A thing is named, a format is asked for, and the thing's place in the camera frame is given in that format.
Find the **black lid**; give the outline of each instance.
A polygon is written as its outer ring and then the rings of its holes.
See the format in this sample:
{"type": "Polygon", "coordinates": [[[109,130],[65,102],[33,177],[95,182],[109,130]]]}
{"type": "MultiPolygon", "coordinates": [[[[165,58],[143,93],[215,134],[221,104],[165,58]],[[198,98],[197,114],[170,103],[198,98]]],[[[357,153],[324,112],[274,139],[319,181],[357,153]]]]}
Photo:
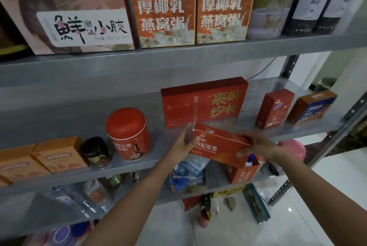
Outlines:
{"type": "Polygon", "coordinates": [[[92,137],[83,142],[80,146],[80,152],[85,156],[109,155],[108,147],[101,137],[92,137]]]}

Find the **red canister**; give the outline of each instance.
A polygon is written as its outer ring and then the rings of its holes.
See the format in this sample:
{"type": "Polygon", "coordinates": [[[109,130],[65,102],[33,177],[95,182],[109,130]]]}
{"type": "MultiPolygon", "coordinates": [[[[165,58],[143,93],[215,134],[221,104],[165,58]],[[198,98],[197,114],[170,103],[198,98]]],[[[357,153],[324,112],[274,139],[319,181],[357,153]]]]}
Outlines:
{"type": "Polygon", "coordinates": [[[150,151],[150,137],[144,114],[136,108],[122,108],[106,121],[106,132],[126,161],[136,161],[150,151]]]}

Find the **red box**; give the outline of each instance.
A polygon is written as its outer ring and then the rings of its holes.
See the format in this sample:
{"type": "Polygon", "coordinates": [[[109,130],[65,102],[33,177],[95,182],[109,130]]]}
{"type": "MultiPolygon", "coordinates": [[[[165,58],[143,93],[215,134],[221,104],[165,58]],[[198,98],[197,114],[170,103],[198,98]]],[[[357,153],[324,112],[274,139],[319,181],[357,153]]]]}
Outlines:
{"type": "Polygon", "coordinates": [[[191,153],[239,168],[245,166],[248,156],[237,157],[236,152],[251,146],[249,139],[200,123],[196,123],[193,135],[201,141],[191,153]]]}
{"type": "Polygon", "coordinates": [[[247,87],[236,77],[161,89],[166,128],[237,116],[247,87]]]}
{"type": "Polygon", "coordinates": [[[262,129],[281,125],[292,103],[294,93],[287,90],[276,90],[265,94],[255,124],[262,129]]]}
{"type": "Polygon", "coordinates": [[[228,181],[231,184],[249,182],[253,178],[255,173],[262,167],[265,161],[265,158],[256,155],[256,159],[253,160],[253,165],[250,167],[238,168],[231,165],[223,164],[223,169],[225,171],[225,174],[227,175],[228,181]]]}

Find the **cable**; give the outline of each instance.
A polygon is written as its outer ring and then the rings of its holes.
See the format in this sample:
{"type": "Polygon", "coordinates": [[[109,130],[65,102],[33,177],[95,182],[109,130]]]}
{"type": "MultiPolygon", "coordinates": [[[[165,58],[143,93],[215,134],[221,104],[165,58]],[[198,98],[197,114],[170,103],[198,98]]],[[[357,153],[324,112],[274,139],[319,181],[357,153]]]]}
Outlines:
{"type": "Polygon", "coordinates": [[[253,76],[253,77],[251,77],[251,78],[246,79],[246,81],[251,80],[252,78],[255,78],[256,76],[258,76],[259,74],[261,74],[262,72],[264,72],[264,70],[265,70],[266,68],[268,68],[268,67],[269,67],[269,65],[270,65],[270,64],[272,64],[272,63],[273,63],[273,61],[274,61],[276,58],[277,58],[277,56],[276,56],[275,58],[273,58],[273,60],[272,60],[272,61],[270,61],[270,63],[269,63],[268,65],[266,65],[264,69],[262,69],[262,70],[261,70],[259,73],[257,73],[255,76],[253,76]]]}

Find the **white tile floor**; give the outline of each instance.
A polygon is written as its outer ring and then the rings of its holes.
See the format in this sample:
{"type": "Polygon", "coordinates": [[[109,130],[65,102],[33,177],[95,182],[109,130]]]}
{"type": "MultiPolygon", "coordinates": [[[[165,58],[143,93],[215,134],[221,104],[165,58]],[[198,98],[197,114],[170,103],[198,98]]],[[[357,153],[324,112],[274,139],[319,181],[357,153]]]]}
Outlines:
{"type": "MultiPolygon", "coordinates": [[[[326,157],[314,170],[367,209],[363,192],[367,191],[367,148],[326,157]]],[[[219,200],[218,215],[213,214],[206,229],[197,222],[199,207],[185,212],[182,202],[155,206],[137,245],[333,245],[294,188],[267,207],[271,219],[261,225],[255,222],[244,196],[235,197],[233,212],[219,200]]]]}

